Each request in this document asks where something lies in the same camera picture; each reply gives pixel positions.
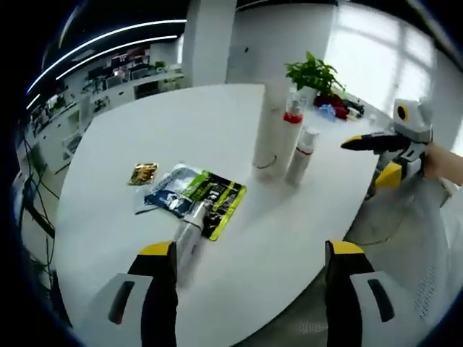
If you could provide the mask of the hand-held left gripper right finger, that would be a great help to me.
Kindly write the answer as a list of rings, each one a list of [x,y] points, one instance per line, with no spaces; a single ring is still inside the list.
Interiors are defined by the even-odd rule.
[[[356,244],[325,242],[328,346],[408,346],[407,291]]]

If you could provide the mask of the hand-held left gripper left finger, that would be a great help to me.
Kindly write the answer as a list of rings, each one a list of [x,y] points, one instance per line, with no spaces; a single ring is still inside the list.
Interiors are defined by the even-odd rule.
[[[175,346],[177,246],[151,244],[88,306],[89,346]]]

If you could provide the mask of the person's right hand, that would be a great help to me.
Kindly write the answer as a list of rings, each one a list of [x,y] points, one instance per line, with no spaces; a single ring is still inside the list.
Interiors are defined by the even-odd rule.
[[[425,149],[424,176],[447,179],[456,185],[462,185],[463,158],[431,142]]]

